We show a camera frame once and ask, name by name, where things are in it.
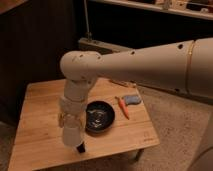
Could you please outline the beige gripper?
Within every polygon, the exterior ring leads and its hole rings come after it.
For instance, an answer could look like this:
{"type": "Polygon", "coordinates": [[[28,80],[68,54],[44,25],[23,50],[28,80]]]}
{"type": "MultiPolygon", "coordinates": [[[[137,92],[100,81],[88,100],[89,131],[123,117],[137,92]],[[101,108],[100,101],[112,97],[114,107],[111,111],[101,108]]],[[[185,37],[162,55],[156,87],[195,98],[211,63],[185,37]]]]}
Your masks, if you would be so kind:
{"type": "MultiPolygon", "coordinates": [[[[86,101],[72,101],[65,96],[61,96],[59,99],[60,112],[58,114],[58,125],[64,127],[65,125],[75,127],[86,125],[86,101]]],[[[85,143],[81,143],[77,147],[79,153],[86,152],[85,143]]]]}

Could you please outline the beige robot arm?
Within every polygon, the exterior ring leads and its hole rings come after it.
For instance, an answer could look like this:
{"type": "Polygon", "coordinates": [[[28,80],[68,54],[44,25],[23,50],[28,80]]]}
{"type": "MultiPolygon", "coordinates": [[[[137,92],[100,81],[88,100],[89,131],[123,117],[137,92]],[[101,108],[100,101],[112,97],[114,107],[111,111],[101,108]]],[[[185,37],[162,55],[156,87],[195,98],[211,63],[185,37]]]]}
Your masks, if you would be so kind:
{"type": "Polygon", "coordinates": [[[84,143],[82,114],[88,93],[100,77],[174,92],[213,105],[213,38],[102,55],[70,51],[60,60],[66,78],[60,109],[62,141],[77,148],[84,143]]]}

